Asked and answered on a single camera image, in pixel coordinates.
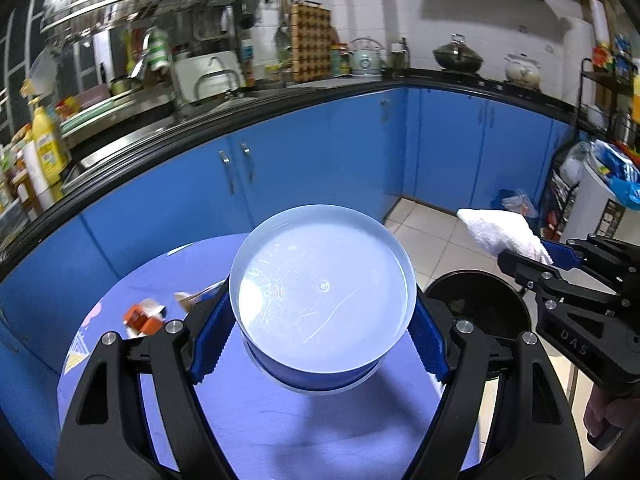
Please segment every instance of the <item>round plastic container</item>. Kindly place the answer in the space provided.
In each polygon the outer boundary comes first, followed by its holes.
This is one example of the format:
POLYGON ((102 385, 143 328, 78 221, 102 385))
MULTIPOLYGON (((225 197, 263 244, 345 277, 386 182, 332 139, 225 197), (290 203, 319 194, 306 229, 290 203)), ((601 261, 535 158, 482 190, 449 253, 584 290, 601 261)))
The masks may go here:
POLYGON ((409 257, 383 225, 309 205, 249 234, 229 294, 254 362, 289 388, 325 394, 373 372, 409 325, 416 285, 409 257))

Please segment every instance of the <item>white towel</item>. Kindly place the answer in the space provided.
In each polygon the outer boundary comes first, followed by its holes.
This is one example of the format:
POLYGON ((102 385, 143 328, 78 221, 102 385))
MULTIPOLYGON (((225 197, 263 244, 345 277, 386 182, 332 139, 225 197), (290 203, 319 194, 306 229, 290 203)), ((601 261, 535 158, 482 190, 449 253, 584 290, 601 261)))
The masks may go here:
POLYGON ((533 234, 522 215, 511 211, 460 209, 458 218, 478 245, 493 256, 510 249, 541 264, 553 264, 540 238, 533 234))

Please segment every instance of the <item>purple tablecloth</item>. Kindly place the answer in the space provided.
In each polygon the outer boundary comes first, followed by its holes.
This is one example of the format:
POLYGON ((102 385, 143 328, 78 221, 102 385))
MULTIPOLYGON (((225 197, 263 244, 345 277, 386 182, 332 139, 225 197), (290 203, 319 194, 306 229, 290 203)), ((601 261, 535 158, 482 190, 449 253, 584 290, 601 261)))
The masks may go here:
MULTIPOLYGON (((246 234, 203 240, 147 262, 120 280, 82 323, 58 383, 64 422, 86 356, 100 336, 126 337, 122 316, 145 298, 184 311, 174 292, 197 292, 225 278, 246 234)), ((278 386, 250 361, 234 327, 216 370, 195 390, 213 433, 242 480, 399 480, 424 437, 440 393, 407 333, 380 369, 341 394, 306 396, 278 386)), ((142 376, 149 428, 159 461, 177 469, 150 376, 142 376)), ((465 468, 478 462, 478 429, 465 468)))

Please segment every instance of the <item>metal screw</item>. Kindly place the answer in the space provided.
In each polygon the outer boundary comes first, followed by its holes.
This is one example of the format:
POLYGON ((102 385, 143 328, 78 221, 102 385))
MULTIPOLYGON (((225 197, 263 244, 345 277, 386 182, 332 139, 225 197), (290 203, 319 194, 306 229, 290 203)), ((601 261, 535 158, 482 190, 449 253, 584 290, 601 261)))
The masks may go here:
POLYGON ((184 324, 179 319, 174 319, 173 321, 167 323, 164 329, 169 334, 177 334, 178 332, 180 332, 180 330, 182 330, 183 326, 184 324))
POLYGON ((535 345, 538 342, 538 336, 533 332, 525 332, 522 334, 522 340, 528 345, 535 345))
POLYGON ((118 338, 118 334, 116 334, 115 332, 107 332, 102 336, 100 341, 102 341, 103 345, 109 346, 111 344, 114 344, 117 338, 118 338))
POLYGON ((456 323, 456 328, 462 334, 471 334, 474 331, 474 324, 466 319, 461 319, 456 323))

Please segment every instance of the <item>black countertop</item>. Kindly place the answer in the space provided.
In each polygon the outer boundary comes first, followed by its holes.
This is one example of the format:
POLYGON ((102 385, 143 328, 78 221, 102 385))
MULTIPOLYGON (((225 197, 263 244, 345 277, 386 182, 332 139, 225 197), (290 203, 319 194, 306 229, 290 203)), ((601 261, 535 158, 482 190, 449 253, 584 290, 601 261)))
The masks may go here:
POLYGON ((0 253, 0 280, 41 241, 108 192, 170 158, 217 137, 289 112, 345 97, 394 88, 431 88, 453 91, 525 108, 564 123, 571 123, 574 107, 530 89, 479 77, 435 70, 411 70, 404 77, 345 84, 334 88, 288 88, 282 95, 216 108, 188 118, 146 141, 96 164, 72 186, 69 193, 25 227, 0 253))

